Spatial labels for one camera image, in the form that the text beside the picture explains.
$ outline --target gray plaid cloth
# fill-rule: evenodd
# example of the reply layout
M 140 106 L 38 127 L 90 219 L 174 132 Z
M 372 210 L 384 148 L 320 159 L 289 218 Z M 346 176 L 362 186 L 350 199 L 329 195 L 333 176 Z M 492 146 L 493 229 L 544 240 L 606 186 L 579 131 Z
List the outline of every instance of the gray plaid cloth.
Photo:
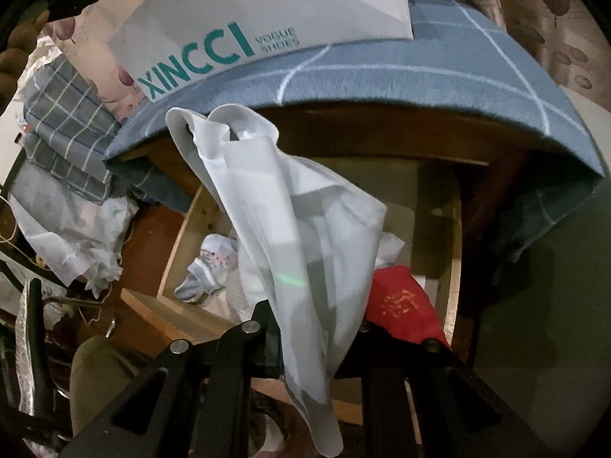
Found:
M 30 162 L 90 202 L 126 194 L 102 160 L 121 124 L 65 56 L 34 75 L 23 111 L 31 128 L 23 142 Z

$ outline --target white paper bag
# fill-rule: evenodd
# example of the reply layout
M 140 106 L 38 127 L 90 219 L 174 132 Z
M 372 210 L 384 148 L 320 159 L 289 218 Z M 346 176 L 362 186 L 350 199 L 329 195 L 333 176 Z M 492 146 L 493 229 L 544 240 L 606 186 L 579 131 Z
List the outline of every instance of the white paper bag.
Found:
M 282 153 L 276 127 L 245 106 L 208 118 L 173 108 L 166 122 L 233 224 L 244 294 L 270 301 L 293 404 L 317 450 L 336 456 L 329 381 L 365 313 L 386 206 L 323 165 Z
M 108 44 L 155 101 L 278 53 L 412 37 L 407 0 L 146 0 Z

